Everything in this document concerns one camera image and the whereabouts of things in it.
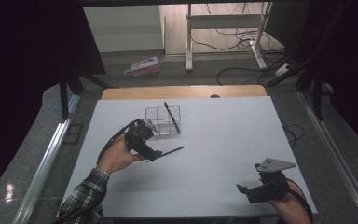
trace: white tabletop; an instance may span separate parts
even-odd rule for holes
[[[249,203],[236,184],[261,186],[255,163],[265,158],[296,163],[269,97],[99,101],[64,199],[96,166],[107,140],[148,107],[179,105],[180,134],[154,136],[163,152],[114,173],[103,200],[105,217],[254,217],[276,215],[267,203]],[[298,167],[283,171],[316,208]]]

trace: hand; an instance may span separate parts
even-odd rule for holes
[[[301,190],[292,182],[287,181],[290,188],[302,195]],[[271,204],[286,223],[292,224],[310,224],[310,218],[301,202],[292,194],[286,193],[281,200],[270,200]]]
[[[135,161],[142,161],[144,159],[145,158],[141,155],[130,154],[124,139],[124,134],[122,134],[115,140],[112,146],[106,150],[97,168],[111,175],[113,172],[122,170]]]

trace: wire basket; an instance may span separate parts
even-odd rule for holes
[[[180,106],[171,105],[168,106],[173,117],[175,118],[176,124],[180,127],[181,115],[180,115]],[[171,116],[167,111],[165,106],[161,107],[148,107],[145,110],[145,120],[150,119],[155,127],[158,129],[158,135],[163,134],[176,134],[177,132],[175,126],[172,123]]]

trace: pen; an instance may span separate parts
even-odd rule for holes
[[[164,102],[164,105],[165,105],[165,108],[167,108],[168,114],[169,114],[170,117],[171,117],[172,123],[173,123],[173,125],[175,126],[176,131],[177,131],[178,133],[180,133],[180,129],[179,129],[179,127],[178,127],[178,124],[176,123],[176,120],[175,120],[175,118],[173,117],[173,115],[172,115],[172,113],[171,113],[171,110],[168,108],[167,102]]]
[[[179,147],[179,148],[176,148],[176,149],[171,150],[171,151],[169,151],[169,152],[163,153],[163,154],[161,154],[158,158],[161,158],[161,157],[163,157],[163,156],[166,156],[166,155],[168,155],[168,154],[171,154],[171,153],[173,153],[173,152],[175,152],[175,151],[177,151],[177,150],[180,150],[180,149],[182,149],[182,148],[184,148],[184,147]]]

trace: plaid shirt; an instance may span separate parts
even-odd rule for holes
[[[64,223],[98,223],[103,215],[101,201],[106,194],[108,180],[107,172],[92,169],[89,177],[75,188],[74,193],[61,206],[59,217],[70,217]]]

